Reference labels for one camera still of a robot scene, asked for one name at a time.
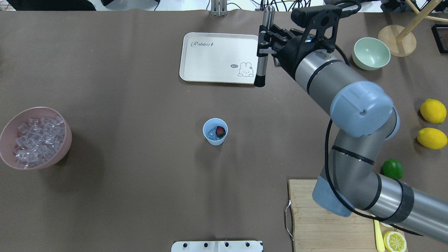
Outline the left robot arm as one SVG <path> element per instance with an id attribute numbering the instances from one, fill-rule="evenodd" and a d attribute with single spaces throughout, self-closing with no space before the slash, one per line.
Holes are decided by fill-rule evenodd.
<path id="1" fill-rule="evenodd" d="M 447 202 L 412 188 L 397 178 L 372 171 L 400 118 L 392 99 L 333 56 L 333 37 L 259 27 L 257 56 L 272 54 L 339 128 L 334 144 L 325 143 L 325 161 L 313 200 L 333 214 L 376 218 L 402 231 L 447 242 Z"/>

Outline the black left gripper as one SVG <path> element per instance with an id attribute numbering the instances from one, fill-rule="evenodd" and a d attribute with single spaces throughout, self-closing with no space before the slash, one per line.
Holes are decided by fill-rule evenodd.
<path id="1" fill-rule="evenodd" d="M 295 79 L 299 63 L 315 49 L 312 39 L 298 29 L 287 30 L 273 24 L 270 28 L 259 26 L 259 42 L 272 42 L 272 48 L 258 48 L 257 57 L 274 55 L 280 66 Z"/>

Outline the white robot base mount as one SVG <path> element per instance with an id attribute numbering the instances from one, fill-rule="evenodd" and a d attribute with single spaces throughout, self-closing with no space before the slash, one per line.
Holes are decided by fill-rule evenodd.
<path id="1" fill-rule="evenodd" d="M 256 240 L 178 241 L 171 252 L 263 252 L 264 246 Z"/>

